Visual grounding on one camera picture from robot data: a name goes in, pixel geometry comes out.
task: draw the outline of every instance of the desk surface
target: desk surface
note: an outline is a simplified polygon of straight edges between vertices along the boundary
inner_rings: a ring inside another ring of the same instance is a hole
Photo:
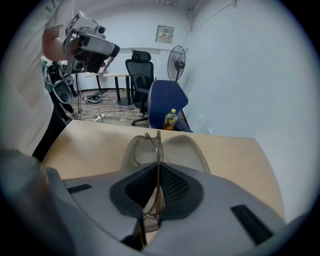
[[[43,164],[71,179],[118,171],[130,140],[155,129],[73,120],[46,154]],[[162,130],[162,141],[180,135]],[[210,172],[226,178],[270,206],[284,218],[284,207],[274,172],[253,138],[185,132],[201,149]]]

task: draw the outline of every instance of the chair armrest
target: chair armrest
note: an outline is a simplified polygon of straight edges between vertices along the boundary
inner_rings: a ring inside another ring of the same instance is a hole
[[[180,119],[176,121],[175,128],[181,132],[193,133],[193,131],[188,126],[186,126]]]
[[[142,94],[149,94],[148,89],[138,88],[138,89],[136,89],[136,91],[139,93],[142,93]]]

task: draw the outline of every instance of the white device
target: white device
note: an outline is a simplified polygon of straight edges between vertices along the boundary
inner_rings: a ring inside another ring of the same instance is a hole
[[[110,64],[118,55],[120,47],[105,40],[105,31],[105,27],[79,11],[65,29],[66,38],[63,41],[63,51],[69,55],[69,58],[63,72],[67,74],[98,73],[102,63],[108,57],[110,57],[108,61]],[[76,54],[69,52],[72,39],[78,39]]]

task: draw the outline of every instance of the office chair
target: office chair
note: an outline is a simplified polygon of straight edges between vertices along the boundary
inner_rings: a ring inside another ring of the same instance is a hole
[[[157,80],[151,85],[148,93],[148,117],[149,127],[162,129],[166,114],[175,109],[176,114],[188,104],[188,98],[176,81]],[[175,131],[193,131],[180,119],[174,126]]]
[[[154,81],[154,65],[149,52],[132,50],[131,59],[125,61],[125,67],[134,84],[135,96],[133,98],[134,105],[140,109],[142,118],[134,120],[131,124],[134,126],[136,122],[146,121],[145,116],[148,110],[147,99],[149,89]]]

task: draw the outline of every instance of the blue chair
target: blue chair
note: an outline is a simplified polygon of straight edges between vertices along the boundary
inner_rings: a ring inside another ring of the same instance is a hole
[[[166,114],[175,109],[178,115],[187,104],[188,98],[176,81],[154,81],[148,92],[149,127],[163,129]],[[174,130],[192,133],[180,119],[176,122]]]

